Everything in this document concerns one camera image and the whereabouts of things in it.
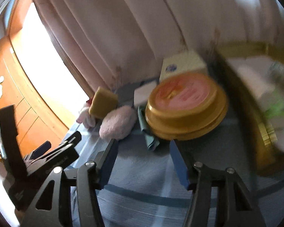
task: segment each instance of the pink label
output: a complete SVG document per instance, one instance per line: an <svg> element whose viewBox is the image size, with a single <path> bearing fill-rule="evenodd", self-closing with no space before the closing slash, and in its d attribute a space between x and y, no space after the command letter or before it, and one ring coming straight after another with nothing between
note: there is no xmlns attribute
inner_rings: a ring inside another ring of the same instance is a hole
<svg viewBox="0 0 284 227"><path fill-rule="evenodd" d="M160 110L189 110L208 96L210 85L202 76L181 76L163 85L155 96Z"/></svg>

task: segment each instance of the tablecloth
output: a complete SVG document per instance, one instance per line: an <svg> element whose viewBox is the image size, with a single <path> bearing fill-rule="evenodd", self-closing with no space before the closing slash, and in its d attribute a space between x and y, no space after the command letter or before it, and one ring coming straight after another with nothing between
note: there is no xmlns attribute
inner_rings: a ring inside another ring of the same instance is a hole
<svg viewBox="0 0 284 227"><path fill-rule="evenodd" d="M132 105L133 91L141 84L128 84L118 89L120 105ZM105 149L108 143L99 138L99 127L100 123L87 130L75 123L70 128L66 137L79 130L82 140L76 146L80 157L69 168L80 167ZM276 227L280 223L284 217L284 171L270 177L256 175L253 156L245 144L238 117L231 105L217 128L186 143L195 159L207 166L221 170L235 168L257 199L267 227ZM97 194L106 227L182 226L191 198L191 192L179 183L168 143L160 144L153 152L147 151L138 122L131 134L119 142L109 183ZM211 198L208 227L214 226L215 188ZM71 189L71 200L73 226L77 227L80 224L75 187Z"/></svg>

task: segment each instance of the metal screw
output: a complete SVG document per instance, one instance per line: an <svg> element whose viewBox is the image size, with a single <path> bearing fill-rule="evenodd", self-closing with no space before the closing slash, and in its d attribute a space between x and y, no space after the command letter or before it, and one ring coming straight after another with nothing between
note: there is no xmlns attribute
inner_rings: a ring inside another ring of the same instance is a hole
<svg viewBox="0 0 284 227"><path fill-rule="evenodd" d="M57 166L57 167L54 168L54 173L56 173L56 174L60 173L61 171L62 171L62 167L60 167L60 166Z"/></svg>
<svg viewBox="0 0 284 227"><path fill-rule="evenodd" d="M64 144L68 143L68 141L64 141L63 143L61 143L59 146L63 146Z"/></svg>
<svg viewBox="0 0 284 227"><path fill-rule="evenodd" d="M94 161L87 161L85 163L85 165L88 166L88 167L93 167L93 166L95 166L95 162Z"/></svg>
<svg viewBox="0 0 284 227"><path fill-rule="evenodd" d="M197 162L194 163L194 166L197 167L197 168L201 168L203 166L203 163L197 161Z"/></svg>
<svg viewBox="0 0 284 227"><path fill-rule="evenodd" d="M235 171L235 169L234 168L227 168L227 170L226 170L229 174L234 174L236 171Z"/></svg>

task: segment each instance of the round gold container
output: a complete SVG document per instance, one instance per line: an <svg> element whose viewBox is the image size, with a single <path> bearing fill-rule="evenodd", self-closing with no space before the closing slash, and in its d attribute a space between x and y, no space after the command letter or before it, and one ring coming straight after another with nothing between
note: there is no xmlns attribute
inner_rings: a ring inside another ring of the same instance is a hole
<svg viewBox="0 0 284 227"><path fill-rule="evenodd" d="M227 109L225 92L210 77L186 72L164 80L152 91L145 117L156 136L188 140L214 129Z"/></svg>

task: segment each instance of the white box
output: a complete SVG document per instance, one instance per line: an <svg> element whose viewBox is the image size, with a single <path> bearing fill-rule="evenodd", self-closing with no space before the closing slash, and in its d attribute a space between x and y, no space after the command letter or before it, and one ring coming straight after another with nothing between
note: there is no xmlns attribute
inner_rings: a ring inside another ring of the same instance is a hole
<svg viewBox="0 0 284 227"><path fill-rule="evenodd" d="M152 81L150 83L147 83L137 89L135 89L134 95L133 95L133 105L135 108L137 108L140 105L145 105L148 101L148 97L153 91L154 88L156 88L157 82Z"/></svg>
<svg viewBox="0 0 284 227"><path fill-rule="evenodd" d="M171 76L189 71L208 74L206 63L195 51L185 51L164 59L160 82Z"/></svg>

